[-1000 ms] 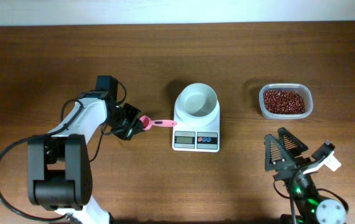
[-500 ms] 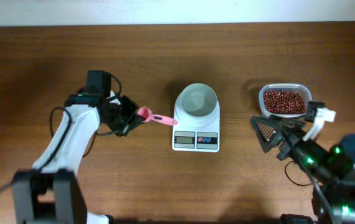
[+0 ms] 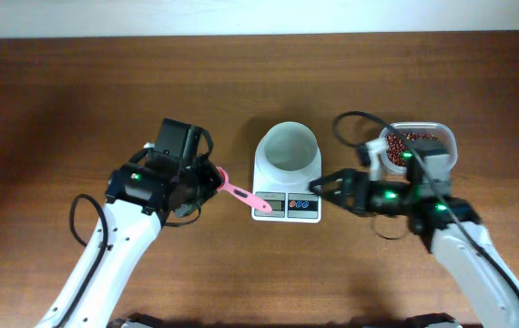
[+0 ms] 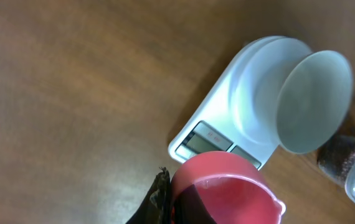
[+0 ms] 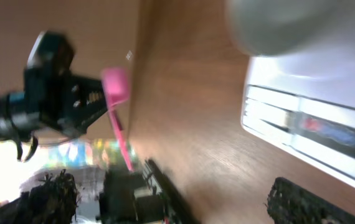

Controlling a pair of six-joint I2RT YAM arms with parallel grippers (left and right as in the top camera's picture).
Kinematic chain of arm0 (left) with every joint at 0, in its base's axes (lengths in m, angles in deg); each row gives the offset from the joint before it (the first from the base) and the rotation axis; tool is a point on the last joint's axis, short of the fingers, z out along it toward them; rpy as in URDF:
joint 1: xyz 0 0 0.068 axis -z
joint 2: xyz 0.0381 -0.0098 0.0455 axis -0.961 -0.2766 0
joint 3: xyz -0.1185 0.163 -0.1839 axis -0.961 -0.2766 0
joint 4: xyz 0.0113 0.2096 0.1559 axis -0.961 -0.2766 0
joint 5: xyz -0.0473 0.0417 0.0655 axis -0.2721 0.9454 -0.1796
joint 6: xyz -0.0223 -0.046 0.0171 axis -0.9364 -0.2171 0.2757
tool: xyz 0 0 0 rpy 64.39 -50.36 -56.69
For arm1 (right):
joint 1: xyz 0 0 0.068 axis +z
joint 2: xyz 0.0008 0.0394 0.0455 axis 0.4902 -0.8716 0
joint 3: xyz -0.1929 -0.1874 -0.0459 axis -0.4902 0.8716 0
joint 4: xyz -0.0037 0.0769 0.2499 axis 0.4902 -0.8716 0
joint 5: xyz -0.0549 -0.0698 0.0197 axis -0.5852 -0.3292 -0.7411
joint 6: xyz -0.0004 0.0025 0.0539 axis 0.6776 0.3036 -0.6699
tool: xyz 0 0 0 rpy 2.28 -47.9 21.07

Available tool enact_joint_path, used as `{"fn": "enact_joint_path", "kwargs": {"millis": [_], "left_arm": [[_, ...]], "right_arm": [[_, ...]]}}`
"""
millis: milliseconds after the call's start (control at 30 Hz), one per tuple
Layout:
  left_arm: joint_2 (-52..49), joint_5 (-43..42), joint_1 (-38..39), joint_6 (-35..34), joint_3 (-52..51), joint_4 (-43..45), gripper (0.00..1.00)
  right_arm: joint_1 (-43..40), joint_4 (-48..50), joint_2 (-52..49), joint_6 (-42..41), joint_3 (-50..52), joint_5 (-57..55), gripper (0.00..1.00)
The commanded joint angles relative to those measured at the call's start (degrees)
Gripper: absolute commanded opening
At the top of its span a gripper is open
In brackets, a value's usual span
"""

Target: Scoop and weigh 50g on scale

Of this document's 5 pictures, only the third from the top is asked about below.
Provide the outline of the pink measuring scoop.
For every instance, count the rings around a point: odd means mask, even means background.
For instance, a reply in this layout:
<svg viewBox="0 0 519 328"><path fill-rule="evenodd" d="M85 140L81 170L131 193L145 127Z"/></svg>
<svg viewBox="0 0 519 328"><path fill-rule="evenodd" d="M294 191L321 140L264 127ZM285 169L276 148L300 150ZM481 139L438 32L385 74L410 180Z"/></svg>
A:
<svg viewBox="0 0 519 328"><path fill-rule="evenodd" d="M231 184L229 182L229 174L222 167L217 167L217 170L221 177L221 184L217 188L217 191L226 191L231 196L245 203L254 210L272 212L272 207L268 204L267 201L259 198L247 190L244 190L243 188Z"/></svg>

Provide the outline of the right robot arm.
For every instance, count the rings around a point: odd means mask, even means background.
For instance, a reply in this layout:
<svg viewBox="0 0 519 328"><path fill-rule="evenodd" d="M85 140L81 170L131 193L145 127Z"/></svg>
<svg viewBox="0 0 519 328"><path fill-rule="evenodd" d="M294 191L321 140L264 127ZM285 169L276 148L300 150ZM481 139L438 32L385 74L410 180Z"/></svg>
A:
<svg viewBox="0 0 519 328"><path fill-rule="evenodd" d="M484 327L519 327L519 281L494 247L480 216L452 195L448 149L437 140L407 146L406 180L341 169L309 190L360 217L404 216L433 257L457 282Z"/></svg>

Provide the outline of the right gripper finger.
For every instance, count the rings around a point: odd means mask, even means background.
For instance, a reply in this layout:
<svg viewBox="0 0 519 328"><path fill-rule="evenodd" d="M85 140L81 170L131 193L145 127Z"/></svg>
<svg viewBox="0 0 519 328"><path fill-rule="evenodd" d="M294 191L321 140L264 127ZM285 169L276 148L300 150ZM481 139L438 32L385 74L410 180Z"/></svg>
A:
<svg viewBox="0 0 519 328"><path fill-rule="evenodd" d="M367 182L355 182L347 179L328 182L314 180L309 184L309 190L323 200L354 215L368 214Z"/></svg>
<svg viewBox="0 0 519 328"><path fill-rule="evenodd" d="M341 169L309 183L309 191L356 190L369 181L369 174L356 169Z"/></svg>

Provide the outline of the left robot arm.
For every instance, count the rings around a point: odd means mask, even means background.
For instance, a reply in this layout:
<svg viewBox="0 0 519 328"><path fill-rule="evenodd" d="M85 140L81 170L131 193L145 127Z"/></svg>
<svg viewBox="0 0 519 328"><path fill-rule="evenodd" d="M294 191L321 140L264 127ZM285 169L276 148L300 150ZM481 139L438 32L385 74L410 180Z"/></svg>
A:
<svg viewBox="0 0 519 328"><path fill-rule="evenodd" d="M201 140L207 150L199 152ZM41 327L105 327L127 281L165 227L195 222L221 183L204 128L166 118L156 142L115 169L104 201L78 195L97 211L97 225Z"/></svg>

